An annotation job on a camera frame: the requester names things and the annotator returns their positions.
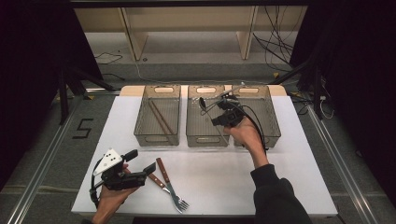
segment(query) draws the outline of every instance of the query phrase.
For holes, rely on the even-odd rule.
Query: metal rail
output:
[[[8,218],[7,224],[16,224],[22,223],[24,217],[26,216],[30,205],[35,198],[38,188],[40,187],[41,183],[46,176],[50,165],[55,158],[55,155],[61,145],[62,141],[64,140],[65,133],[67,132],[71,120],[75,111],[77,110],[78,106],[82,102],[83,96],[77,96],[73,100],[71,107],[70,107],[70,116],[67,117],[63,125],[60,125],[58,131],[56,132],[55,136],[53,137],[49,147],[44,154],[43,159],[41,160],[40,164],[38,165],[37,169],[35,170],[35,174],[32,176],[29,184],[27,185],[24,193],[18,200],[17,204],[13,208],[10,217]]]
[[[352,173],[349,171],[346,162],[344,161],[342,155],[340,154],[336,144],[332,140],[332,137],[327,130],[323,120],[319,120],[318,117],[315,115],[312,106],[307,106],[309,111],[309,116],[311,117],[321,140],[323,141],[327,151],[329,152],[330,158],[341,177],[341,180],[346,187],[346,191],[348,192],[352,202],[355,204],[355,207],[361,216],[361,221],[365,224],[371,223],[379,223],[375,217],[375,214],[364,197],[361,189],[359,188],[355,178],[353,177]]]

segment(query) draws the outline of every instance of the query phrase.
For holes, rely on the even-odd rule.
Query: table knife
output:
[[[169,189],[166,188],[165,184],[154,174],[149,174],[148,177],[154,181],[158,186],[160,186],[161,189],[166,191],[167,193],[171,193]]]
[[[181,208],[180,208],[180,204],[178,204],[178,197],[175,194],[175,191],[174,191],[174,189],[172,187],[171,181],[169,180],[168,173],[166,173],[165,167],[163,166],[163,161],[161,160],[161,158],[157,158],[157,163],[158,163],[158,166],[160,167],[161,173],[163,174],[163,179],[165,180],[166,188],[171,193],[171,197],[172,197],[172,200],[173,200],[173,202],[175,204],[176,210],[179,213],[182,213],[181,212]]]

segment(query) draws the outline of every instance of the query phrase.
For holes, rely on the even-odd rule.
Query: hand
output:
[[[268,159],[262,147],[262,140],[254,124],[246,117],[235,127],[224,127],[224,132],[233,136],[250,152],[254,167],[258,168],[268,164]]]
[[[123,171],[127,174],[130,174],[131,172],[127,169],[127,167],[128,164],[123,164]],[[110,190],[106,186],[102,186],[99,206],[96,214],[92,218],[92,223],[107,223],[120,208],[123,202],[128,198],[128,196],[135,192],[137,189],[138,188]]]

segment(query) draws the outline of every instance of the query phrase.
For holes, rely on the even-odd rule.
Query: table top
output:
[[[132,91],[127,87],[122,93]],[[120,207],[118,214],[134,217],[253,217],[255,190],[250,172],[254,169],[248,152],[241,147],[188,147],[185,134],[187,86],[182,86],[180,144],[177,147],[141,147],[134,137],[140,96],[118,96],[110,110],[87,174],[81,184],[72,212],[91,215],[95,206],[89,196],[93,166],[110,147],[123,155],[138,149],[139,156],[129,161],[132,172],[162,158],[172,185],[190,207],[179,214],[171,197],[150,179]],[[279,177],[286,177],[296,197],[312,217],[337,214],[329,191],[307,143],[303,128],[288,96],[272,96],[281,137],[267,151]],[[162,181],[157,168],[154,172]]]

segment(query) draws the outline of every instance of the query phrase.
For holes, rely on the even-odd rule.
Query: floor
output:
[[[256,35],[268,39],[270,33]],[[284,34],[287,35],[290,35],[288,44],[292,45],[297,33]],[[87,34],[87,38],[105,82],[115,87],[152,83],[237,84],[241,81],[265,84],[274,80],[276,74],[285,73],[281,70],[290,69],[278,58],[265,53],[255,39],[248,60],[242,60],[235,33],[229,32],[149,34],[142,58],[137,63],[131,58],[123,34]],[[272,50],[281,55],[276,46]],[[287,92],[297,92],[298,78],[283,83]],[[82,217],[71,213],[70,209],[118,94],[95,91],[98,87],[87,81],[84,84],[91,90],[88,94],[91,97],[73,96],[69,92],[71,116],[65,125],[59,125],[59,100],[55,98],[49,107],[47,120],[35,143],[0,193],[0,223],[15,218],[12,215],[15,208],[20,208],[18,205],[23,205],[22,211],[26,212],[19,223],[81,221]],[[299,94],[305,99],[310,97],[309,92]],[[396,223],[395,208],[357,153],[336,111],[331,119],[317,120],[312,105],[302,98],[291,99],[340,215],[313,218],[313,222]],[[323,104],[323,110],[327,117],[332,115],[330,104]],[[78,127],[90,128],[89,136],[78,138],[85,134]],[[54,137],[59,137],[58,141],[54,141]],[[25,197],[35,183],[38,183],[32,190],[35,193]],[[132,217],[114,217],[110,223],[131,223],[132,220]]]

